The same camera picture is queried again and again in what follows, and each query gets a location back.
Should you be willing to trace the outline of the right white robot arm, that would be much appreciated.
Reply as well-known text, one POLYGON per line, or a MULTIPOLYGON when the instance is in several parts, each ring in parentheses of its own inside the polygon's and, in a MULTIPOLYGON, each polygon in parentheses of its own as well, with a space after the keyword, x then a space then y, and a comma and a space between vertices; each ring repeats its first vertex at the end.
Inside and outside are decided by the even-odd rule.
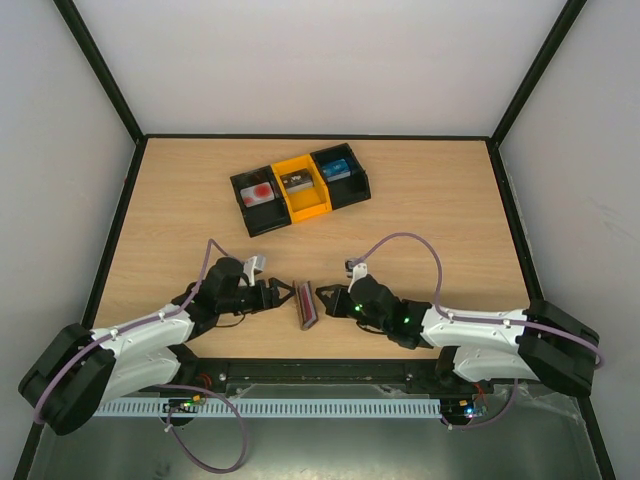
POLYGON ((406 349, 439 349, 436 379, 447 391, 495 379, 531 380, 574 397, 592 391, 598 334, 546 300, 506 312, 455 310, 401 299, 371 275, 316 294, 331 317, 406 349))

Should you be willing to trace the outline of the brown leather card holder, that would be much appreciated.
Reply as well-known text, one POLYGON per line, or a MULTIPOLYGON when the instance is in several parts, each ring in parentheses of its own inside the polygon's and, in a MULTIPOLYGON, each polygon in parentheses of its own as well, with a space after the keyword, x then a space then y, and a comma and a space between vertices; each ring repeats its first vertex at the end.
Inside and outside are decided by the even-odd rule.
POLYGON ((314 303, 314 291, 310 281, 295 284, 295 298, 300 329, 307 331, 319 320, 314 303))

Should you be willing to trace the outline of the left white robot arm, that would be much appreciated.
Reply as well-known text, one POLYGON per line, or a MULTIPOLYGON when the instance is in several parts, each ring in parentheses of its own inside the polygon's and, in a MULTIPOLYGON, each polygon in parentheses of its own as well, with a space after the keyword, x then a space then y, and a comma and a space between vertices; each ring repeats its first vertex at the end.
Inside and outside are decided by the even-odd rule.
POLYGON ((67 435, 112 400, 157 385, 191 384, 198 358, 189 341, 214 329, 223 315, 243 318, 293 297, 293 286, 260 278, 263 266, 261 255, 245 262, 222 257, 148 316, 110 328, 64 327, 20 381, 20 395, 37 422, 67 435))

